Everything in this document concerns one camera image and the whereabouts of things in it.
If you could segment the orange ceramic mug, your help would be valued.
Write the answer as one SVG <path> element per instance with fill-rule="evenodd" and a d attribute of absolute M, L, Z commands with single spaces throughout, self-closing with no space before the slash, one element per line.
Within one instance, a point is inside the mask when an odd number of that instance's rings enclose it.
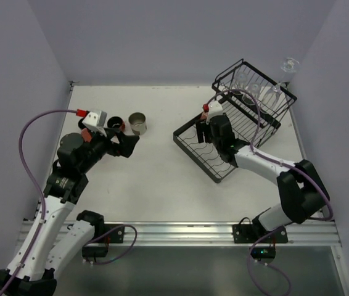
<path fill-rule="evenodd" d="M 108 128 L 116 128 L 119 129 L 120 131 L 124 132 L 126 129 L 126 124 L 125 121 L 121 117 L 110 117 L 107 120 L 107 127 Z"/>

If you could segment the white brown ceramic cup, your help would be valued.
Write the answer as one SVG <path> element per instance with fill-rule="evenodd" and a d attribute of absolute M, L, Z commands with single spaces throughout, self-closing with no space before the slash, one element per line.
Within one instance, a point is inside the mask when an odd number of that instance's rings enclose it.
<path fill-rule="evenodd" d="M 141 112 L 134 112 L 128 117 L 132 132 L 141 136 L 147 131 L 146 116 Z"/>

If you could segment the tall glass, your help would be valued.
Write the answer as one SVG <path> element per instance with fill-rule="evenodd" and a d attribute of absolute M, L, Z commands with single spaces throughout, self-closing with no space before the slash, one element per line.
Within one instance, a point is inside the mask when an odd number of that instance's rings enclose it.
<path fill-rule="evenodd" d="M 292 57 L 286 57 L 280 65 L 283 72 L 279 79 L 279 83 L 289 82 L 292 77 L 298 72 L 300 68 L 300 62 Z"/>

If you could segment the salmon pink mug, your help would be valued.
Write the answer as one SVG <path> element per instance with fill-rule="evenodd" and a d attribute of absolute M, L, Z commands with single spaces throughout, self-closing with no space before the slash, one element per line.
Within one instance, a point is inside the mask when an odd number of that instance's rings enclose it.
<path fill-rule="evenodd" d="M 206 120 L 207 117 L 208 117 L 208 113 L 202 112 L 202 114 L 201 114 L 201 116 L 200 116 L 200 119 L 201 119 L 201 120 Z"/>

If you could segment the pink tall tumbler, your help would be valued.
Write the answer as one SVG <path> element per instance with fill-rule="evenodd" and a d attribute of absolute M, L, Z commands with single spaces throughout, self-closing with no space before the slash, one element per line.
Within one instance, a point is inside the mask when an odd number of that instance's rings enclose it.
<path fill-rule="evenodd" d="M 81 136 L 85 142 L 91 142 L 92 136 L 88 129 L 81 130 Z"/>

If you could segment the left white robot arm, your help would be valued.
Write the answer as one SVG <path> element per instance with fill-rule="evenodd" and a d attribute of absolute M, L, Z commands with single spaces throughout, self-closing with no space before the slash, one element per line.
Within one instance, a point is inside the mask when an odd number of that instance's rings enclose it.
<path fill-rule="evenodd" d="M 54 294 L 58 278 L 73 257 L 88 242 L 105 236 L 104 217 L 85 210 L 72 229 L 56 240 L 88 184 L 86 173 L 105 155 L 130 157 L 138 141 L 139 136 L 119 129 L 108 129 L 108 136 L 94 133 L 90 141 L 80 133 L 60 140 L 38 216 L 14 259 L 0 269 L 1 295 Z"/>

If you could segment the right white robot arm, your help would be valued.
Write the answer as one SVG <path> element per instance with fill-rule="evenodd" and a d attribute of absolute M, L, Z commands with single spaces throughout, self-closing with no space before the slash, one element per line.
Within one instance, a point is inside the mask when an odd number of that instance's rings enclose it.
<path fill-rule="evenodd" d="M 312 220 L 322 207 L 329 210 L 328 220 L 333 217 L 329 195 L 311 162 L 280 160 L 236 138 L 225 114 L 199 120 L 196 130 L 198 141 L 213 144 L 224 162 L 252 171 L 277 186 L 280 202 L 252 220 L 259 236 L 288 224 Z"/>

